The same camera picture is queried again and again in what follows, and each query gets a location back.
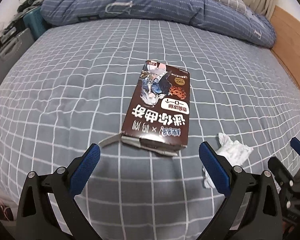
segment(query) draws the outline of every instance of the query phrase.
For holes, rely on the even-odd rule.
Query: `blue comforter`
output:
[[[174,21],[270,48],[275,31],[248,10],[244,16],[213,0],[44,0],[43,18],[57,26],[105,18]]]

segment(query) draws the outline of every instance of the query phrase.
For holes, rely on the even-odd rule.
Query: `bed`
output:
[[[3,81],[0,188],[18,202],[30,171],[52,173],[118,133],[147,59],[190,73],[188,147],[177,157],[102,148],[75,200],[103,239],[196,239],[224,199],[203,187],[198,157],[202,141],[220,147],[219,132],[254,147],[247,172],[260,174],[273,155],[298,171],[289,141],[300,140],[300,91],[269,49],[181,23],[113,18],[48,30]]]

